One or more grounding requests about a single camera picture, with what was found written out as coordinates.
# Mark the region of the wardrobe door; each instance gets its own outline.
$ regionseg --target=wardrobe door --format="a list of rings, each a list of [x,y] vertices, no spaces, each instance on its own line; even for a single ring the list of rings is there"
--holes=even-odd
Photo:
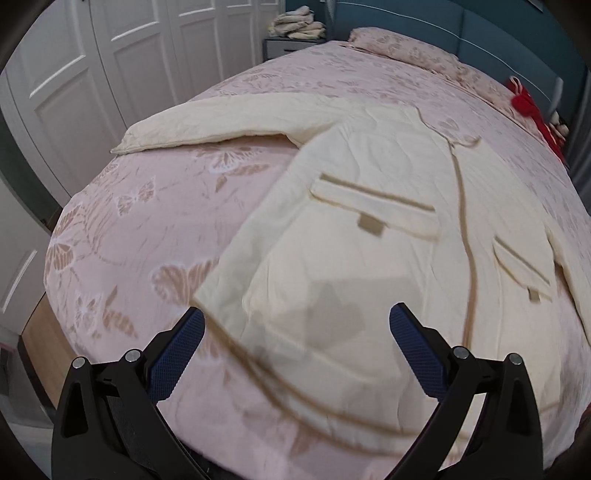
[[[222,58],[224,77],[254,67],[262,47],[258,41],[256,3],[258,0],[218,0],[223,25]]]
[[[28,135],[55,179],[74,195],[113,158],[109,150],[125,133],[96,48],[88,2],[53,2],[5,72],[2,111],[9,125],[24,126],[15,138]],[[13,101],[16,108],[9,108]],[[34,169],[41,162],[27,160]]]
[[[220,7],[215,0],[168,0],[167,5],[178,69],[192,98],[224,79]]]
[[[96,43],[125,124],[188,99],[163,0],[90,0]]]
[[[257,63],[262,63],[262,41],[269,35],[269,25],[273,22],[273,19],[281,13],[282,6],[280,0],[256,0],[258,2],[258,13],[256,16],[258,22],[258,49],[257,54],[260,57],[257,58]]]
[[[43,296],[48,244],[49,232],[0,179],[0,346],[15,346]]]

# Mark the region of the pillow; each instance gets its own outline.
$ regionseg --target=pillow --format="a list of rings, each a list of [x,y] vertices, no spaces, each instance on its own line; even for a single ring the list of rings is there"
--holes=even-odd
[[[456,81],[459,62],[455,55],[434,45],[376,27],[354,28],[349,36],[354,48],[416,65]]]
[[[474,67],[461,62],[458,62],[458,65],[456,82],[462,89],[483,99],[496,110],[520,124],[536,138],[541,138],[535,122],[531,118],[521,115],[511,105],[511,99],[514,96],[512,91]]]

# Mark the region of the folded clothes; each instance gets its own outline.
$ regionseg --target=folded clothes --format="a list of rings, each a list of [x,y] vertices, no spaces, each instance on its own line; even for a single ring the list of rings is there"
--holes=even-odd
[[[322,22],[312,22],[311,24],[306,25],[305,27],[302,27],[298,31],[307,32],[310,30],[318,30],[319,28],[324,28],[324,24]]]
[[[303,7],[299,7],[297,10],[285,12],[284,14],[279,15],[275,20],[273,20],[273,24],[278,25],[282,23],[303,21],[304,18],[311,13],[310,7],[304,5]]]
[[[285,37],[290,32],[298,31],[308,26],[306,22],[284,23],[279,25],[272,25],[269,28],[269,35],[272,37]]]
[[[325,36],[325,28],[318,28],[316,30],[297,31],[287,34],[288,38],[292,38],[294,40],[317,40],[318,38],[324,38]]]

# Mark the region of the jacket pocket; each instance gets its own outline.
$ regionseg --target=jacket pocket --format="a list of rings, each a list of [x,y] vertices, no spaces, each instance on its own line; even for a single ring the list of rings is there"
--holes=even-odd
[[[316,200],[350,209],[412,236],[433,240],[439,235],[435,208],[426,203],[372,190],[324,173],[314,182],[310,193]],[[364,221],[367,222],[361,217],[358,226],[363,228]]]
[[[242,299],[241,342],[316,404],[398,427],[412,372],[389,331],[389,311],[404,301],[421,316],[437,215],[333,177],[310,193]],[[368,231],[364,216],[381,228]]]
[[[552,299],[551,281],[542,269],[532,265],[499,237],[495,237],[493,249],[501,267],[517,284],[530,291],[530,297],[532,292],[537,292],[549,300]]]

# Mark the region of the cream jacket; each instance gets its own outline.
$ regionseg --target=cream jacket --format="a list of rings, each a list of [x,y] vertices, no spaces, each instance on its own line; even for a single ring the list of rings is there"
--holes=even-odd
[[[300,152],[194,300],[278,406],[338,442],[405,452],[436,400],[389,331],[399,301],[452,346],[520,353],[538,408],[558,403],[554,263],[587,334],[591,291],[558,226],[483,141],[454,145],[412,107],[270,93],[174,107],[114,152],[277,133]]]

